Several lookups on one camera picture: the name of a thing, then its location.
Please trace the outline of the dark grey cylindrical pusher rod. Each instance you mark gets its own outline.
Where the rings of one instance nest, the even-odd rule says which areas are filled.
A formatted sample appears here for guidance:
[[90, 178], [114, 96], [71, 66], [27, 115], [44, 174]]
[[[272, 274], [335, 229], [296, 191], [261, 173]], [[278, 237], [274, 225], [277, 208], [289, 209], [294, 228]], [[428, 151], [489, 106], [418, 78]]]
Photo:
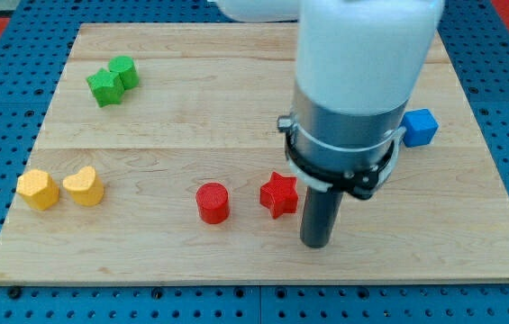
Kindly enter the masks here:
[[307, 187], [300, 226], [300, 239], [306, 246], [323, 248], [329, 243], [342, 196], [341, 191], [320, 192]]

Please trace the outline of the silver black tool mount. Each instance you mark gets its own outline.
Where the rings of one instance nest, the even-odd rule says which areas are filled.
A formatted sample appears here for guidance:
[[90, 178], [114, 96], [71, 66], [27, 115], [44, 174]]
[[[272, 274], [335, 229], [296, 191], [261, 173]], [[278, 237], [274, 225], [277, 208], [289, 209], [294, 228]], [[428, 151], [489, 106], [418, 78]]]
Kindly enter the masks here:
[[278, 118], [293, 173], [320, 193], [370, 199], [392, 174], [406, 133], [402, 103], [385, 112], [335, 111], [294, 87], [290, 114]]

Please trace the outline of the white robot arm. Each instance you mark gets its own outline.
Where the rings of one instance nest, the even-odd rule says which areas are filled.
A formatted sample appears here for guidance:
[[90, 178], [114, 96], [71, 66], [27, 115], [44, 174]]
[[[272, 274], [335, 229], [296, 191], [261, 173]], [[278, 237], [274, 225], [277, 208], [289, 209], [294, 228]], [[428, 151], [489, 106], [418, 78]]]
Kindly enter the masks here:
[[300, 238], [322, 248], [341, 198], [371, 198], [395, 169], [401, 123], [443, 0], [213, 0], [243, 23], [297, 24], [286, 160], [307, 187]]

